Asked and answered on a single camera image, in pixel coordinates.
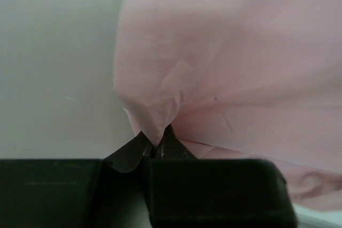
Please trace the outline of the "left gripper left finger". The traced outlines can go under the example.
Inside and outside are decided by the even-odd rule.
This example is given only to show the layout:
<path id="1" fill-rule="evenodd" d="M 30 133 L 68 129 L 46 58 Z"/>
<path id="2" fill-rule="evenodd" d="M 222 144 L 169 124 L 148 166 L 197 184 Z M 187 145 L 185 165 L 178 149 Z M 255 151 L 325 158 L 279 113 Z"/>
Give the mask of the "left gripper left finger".
<path id="1" fill-rule="evenodd" d="M 124 227 L 142 133 L 104 159 L 1 159 L 1 227 Z"/>

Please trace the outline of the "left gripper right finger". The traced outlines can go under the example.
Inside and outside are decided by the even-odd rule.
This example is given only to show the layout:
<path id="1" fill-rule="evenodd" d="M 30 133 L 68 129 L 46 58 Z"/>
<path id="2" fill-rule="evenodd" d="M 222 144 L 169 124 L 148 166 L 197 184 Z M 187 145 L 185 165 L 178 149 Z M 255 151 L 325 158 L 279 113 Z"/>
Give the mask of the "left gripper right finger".
<path id="1" fill-rule="evenodd" d="M 153 227 L 297 227 L 278 168 L 263 159 L 198 159 L 168 126 L 149 161 Z"/>

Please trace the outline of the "pink trousers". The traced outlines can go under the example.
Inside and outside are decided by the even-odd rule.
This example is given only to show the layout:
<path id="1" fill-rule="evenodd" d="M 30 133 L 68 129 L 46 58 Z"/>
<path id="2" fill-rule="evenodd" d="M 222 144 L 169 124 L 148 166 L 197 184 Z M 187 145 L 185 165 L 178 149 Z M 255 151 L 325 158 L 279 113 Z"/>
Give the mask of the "pink trousers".
<path id="1" fill-rule="evenodd" d="M 341 0 L 125 0 L 114 91 L 154 144 L 271 159 L 296 204 L 341 210 Z"/>

